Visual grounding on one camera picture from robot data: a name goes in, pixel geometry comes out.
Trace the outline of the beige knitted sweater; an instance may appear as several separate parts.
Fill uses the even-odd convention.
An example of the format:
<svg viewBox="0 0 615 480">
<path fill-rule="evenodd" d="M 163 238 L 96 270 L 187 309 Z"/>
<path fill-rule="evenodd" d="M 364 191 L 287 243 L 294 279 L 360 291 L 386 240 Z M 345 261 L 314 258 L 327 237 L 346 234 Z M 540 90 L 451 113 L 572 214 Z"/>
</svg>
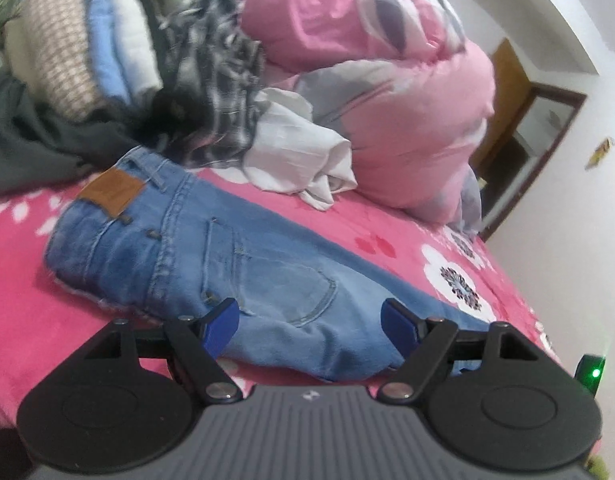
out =
<svg viewBox="0 0 615 480">
<path fill-rule="evenodd" d="M 30 57 L 22 81 L 33 98 L 70 122 L 105 107 L 90 62 L 85 0 L 22 0 L 20 19 Z"/>
</svg>

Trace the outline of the black white plaid shirt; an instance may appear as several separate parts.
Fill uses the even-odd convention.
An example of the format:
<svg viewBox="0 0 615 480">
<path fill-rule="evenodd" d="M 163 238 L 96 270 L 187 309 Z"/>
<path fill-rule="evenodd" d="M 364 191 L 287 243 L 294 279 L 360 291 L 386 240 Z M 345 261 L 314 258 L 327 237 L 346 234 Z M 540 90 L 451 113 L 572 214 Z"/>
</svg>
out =
<svg viewBox="0 0 615 480">
<path fill-rule="evenodd" d="M 252 148 L 265 52 L 241 28 L 243 0 L 182 0 L 161 25 L 164 87 L 158 149 L 182 166 L 227 165 Z"/>
</svg>

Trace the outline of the brown wooden door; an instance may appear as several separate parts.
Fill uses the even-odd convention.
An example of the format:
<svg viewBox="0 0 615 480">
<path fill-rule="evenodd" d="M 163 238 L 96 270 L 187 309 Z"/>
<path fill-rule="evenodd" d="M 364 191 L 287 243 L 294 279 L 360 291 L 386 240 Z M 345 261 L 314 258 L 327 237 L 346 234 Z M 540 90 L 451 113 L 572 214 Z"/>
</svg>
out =
<svg viewBox="0 0 615 480">
<path fill-rule="evenodd" d="M 492 55 L 495 76 L 494 115 L 487 122 L 483 141 L 472 154 L 470 165 L 482 174 L 486 164 L 503 144 L 506 133 L 529 98 L 532 83 L 513 44 L 505 38 Z"/>
</svg>

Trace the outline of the white crumpled garment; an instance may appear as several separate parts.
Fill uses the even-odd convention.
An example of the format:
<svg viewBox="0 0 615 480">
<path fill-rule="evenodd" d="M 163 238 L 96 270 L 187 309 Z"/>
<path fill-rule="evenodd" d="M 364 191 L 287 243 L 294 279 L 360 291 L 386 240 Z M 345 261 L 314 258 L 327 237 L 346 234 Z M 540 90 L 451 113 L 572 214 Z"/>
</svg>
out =
<svg viewBox="0 0 615 480">
<path fill-rule="evenodd" d="M 258 92 L 254 141 L 241 170 L 263 191 L 296 195 L 325 211 L 339 193 L 353 191 L 351 142 L 313 121 L 313 106 L 298 93 L 276 88 Z"/>
</svg>

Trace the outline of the yellow wall hook ornament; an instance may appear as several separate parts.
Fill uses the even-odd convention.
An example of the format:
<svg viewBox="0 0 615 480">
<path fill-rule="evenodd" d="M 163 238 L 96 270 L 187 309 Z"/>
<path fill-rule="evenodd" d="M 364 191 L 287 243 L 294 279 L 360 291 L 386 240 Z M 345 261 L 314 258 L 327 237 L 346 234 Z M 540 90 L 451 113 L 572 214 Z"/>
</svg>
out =
<svg viewBox="0 0 615 480">
<path fill-rule="evenodd" d="M 601 162 L 611 153 L 615 152 L 615 139 L 611 136 L 606 136 L 597 148 L 593 151 L 593 154 L 588 159 L 585 169 L 592 170 L 600 166 Z"/>
</svg>

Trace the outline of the blue denim jeans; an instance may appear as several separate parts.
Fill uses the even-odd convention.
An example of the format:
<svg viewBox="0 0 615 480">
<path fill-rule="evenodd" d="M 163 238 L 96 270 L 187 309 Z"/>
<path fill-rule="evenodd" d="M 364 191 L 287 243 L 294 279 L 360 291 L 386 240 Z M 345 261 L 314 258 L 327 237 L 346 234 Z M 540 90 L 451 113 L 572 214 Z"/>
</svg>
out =
<svg viewBox="0 0 615 480">
<path fill-rule="evenodd" d="M 237 301 L 231 359 L 362 380 L 401 364 L 385 300 L 464 330 L 485 323 L 317 233 L 133 148 L 91 181 L 54 228 L 45 262 L 69 288 L 157 320 Z"/>
</svg>

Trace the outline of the pink floral bed blanket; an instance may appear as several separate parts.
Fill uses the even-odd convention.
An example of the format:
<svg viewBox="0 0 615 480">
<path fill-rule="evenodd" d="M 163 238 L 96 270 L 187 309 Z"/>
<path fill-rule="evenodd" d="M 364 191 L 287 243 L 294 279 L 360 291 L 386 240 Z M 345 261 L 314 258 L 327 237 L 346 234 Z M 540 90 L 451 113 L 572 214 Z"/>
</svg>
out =
<svg viewBox="0 0 615 480">
<path fill-rule="evenodd" d="M 203 171 L 185 226 L 94 211 L 94 239 L 67 248 L 68 215 L 91 180 L 0 199 L 0 428 L 24 396 L 111 318 L 150 322 L 239 304 L 222 354 L 238 385 L 306 376 L 373 380 L 402 361 L 380 310 L 395 298 L 464 328 L 513 324 L 544 351 L 544 326 L 479 240 L 428 228 L 345 193 L 319 212 L 293 196 Z"/>
</svg>

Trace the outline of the light blue folded garment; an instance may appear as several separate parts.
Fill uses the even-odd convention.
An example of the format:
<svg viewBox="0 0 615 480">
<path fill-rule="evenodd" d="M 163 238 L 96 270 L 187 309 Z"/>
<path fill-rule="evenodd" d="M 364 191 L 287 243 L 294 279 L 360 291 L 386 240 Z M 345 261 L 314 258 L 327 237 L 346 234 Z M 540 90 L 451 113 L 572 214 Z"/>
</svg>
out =
<svg viewBox="0 0 615 480">
<path fill-rule="evenodd" d="M 89 54 L 103 96 L 147 110 L 163 88 L 144 6 L 139 0 L 85 0 Z"/>
</svg>

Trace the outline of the pink grey quilt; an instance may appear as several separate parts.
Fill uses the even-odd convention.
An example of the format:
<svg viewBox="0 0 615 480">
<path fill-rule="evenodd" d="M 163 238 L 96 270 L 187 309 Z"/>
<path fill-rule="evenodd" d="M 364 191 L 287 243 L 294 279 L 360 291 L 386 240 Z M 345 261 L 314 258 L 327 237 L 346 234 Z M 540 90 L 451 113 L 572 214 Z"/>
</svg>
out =
<svg viewBox="0 0 615 480">
<path fill-rule="evenodd" d="M 434 224 L 481 218 L 469 165 L 493 113 L 489 57 L 447 0 L 243 0 L 268 86 L 350 141 L 359 193 Z"/>
</svg>

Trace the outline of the dark grey garment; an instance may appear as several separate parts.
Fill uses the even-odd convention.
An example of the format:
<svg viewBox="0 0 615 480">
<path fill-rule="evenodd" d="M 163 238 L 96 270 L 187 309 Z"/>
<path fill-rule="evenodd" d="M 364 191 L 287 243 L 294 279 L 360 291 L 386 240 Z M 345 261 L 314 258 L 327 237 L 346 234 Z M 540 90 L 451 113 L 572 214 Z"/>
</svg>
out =
<svg viewBox="0 0 615 480">
<path fill-rule="evenodd" d="M 34 102 L 22 81 L 0 72 L 0 197 L 80 180 L 140 144 L 161 148 L 164 136 L 104 110 L 69 122 Z"/>
</svg>

